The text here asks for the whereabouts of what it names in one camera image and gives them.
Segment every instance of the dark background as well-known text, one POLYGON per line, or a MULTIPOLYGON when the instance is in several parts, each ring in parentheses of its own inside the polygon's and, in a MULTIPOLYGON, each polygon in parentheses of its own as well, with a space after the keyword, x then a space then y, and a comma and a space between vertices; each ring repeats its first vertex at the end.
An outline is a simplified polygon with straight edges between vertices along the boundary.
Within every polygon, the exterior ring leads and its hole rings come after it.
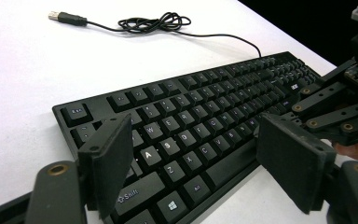
POLYGON ((351 13, 358 1, 240 1, 336 66, 353 56, 351 39, 358 34, 358 21, 351 13))

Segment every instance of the black keyboard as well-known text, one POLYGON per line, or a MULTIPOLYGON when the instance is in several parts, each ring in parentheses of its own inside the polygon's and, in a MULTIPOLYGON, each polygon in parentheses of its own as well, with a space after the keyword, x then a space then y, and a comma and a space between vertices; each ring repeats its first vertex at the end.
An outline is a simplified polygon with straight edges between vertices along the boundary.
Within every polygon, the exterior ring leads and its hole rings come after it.
POLYGON ((318 77, 283 52, 56 105, 53 112, 75 159, 105 120, 131 113, 135 159, 106 222, 189 223, 259 165, 253 131, 260 113, 286 113, 318 77))

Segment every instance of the white table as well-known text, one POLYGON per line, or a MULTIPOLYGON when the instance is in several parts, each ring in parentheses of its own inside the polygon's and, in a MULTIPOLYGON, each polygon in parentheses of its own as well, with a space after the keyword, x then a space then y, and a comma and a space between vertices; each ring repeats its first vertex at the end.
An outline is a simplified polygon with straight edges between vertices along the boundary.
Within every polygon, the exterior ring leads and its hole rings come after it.
MULTIPOLYGON (((175 11, 193 21, 183 32, 238 35, 263 55, 288 50, 321 75, 335 67, 235 0, 2 0, 0 205, 31 191, 42 167, 73 159, 51 111, 54 105, 257 57, 252 47, 227 37, 161 32, 133 37, 57 23, 48 19, 51 10, 113 27, 121 19, 175 11)), ((198 221, 325 223, 328 204, 307 216, 264 168, 248 179, 198 221)), ((89 213, 89 223, 99 222, 89 213)))

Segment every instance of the black cable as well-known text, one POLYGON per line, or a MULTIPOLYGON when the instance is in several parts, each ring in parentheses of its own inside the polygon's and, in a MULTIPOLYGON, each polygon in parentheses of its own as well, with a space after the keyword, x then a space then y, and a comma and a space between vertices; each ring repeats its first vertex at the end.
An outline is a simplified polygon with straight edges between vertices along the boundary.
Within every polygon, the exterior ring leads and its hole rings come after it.
POLYGON ((254 47, 257 50, 258 57, 261 58, 260 49, 255 44, 243 38, 240 38, 236 35, 227 35, 227 34, 192 35, 192 34, 180 32, 179 30, 182 28, 182 26, 191 24, 191 20, 188 17, 179 16, 175 12, 166 12, 164 15, 161 16, 160 19, 150 20, 145 18, 130 18, 126 20, 121 20, 118 22, 118 25, 121 27, 121 29, 113 29, 107 26, 103 26, 93 21, 87 21, 86 18, 71 15, 65 12, 60 12, 60 13, 51 12, 48 15, 48 17, 51 20, 68 23, 76 26, 86 26, 87 24, 90 24, 112 32, 127 32, 136 35, 149 34, 154 31, 160 30, 160 31, 173 32, 179 35, 187 35, 192 37, 214 37, 214 36, 232 37, 241 40, 254 47))

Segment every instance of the usb plug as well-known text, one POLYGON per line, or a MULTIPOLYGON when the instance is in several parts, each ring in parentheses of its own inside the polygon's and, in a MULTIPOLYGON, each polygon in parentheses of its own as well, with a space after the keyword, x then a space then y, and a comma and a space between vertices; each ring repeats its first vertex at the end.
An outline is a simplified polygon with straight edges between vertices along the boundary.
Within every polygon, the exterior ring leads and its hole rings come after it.
POLYGON ((86 26, 87 18, 68 14, 66 12, 50 12, 48 18, 53 21, 59 21, 62 23, 72 24, 75 26, 86 26))

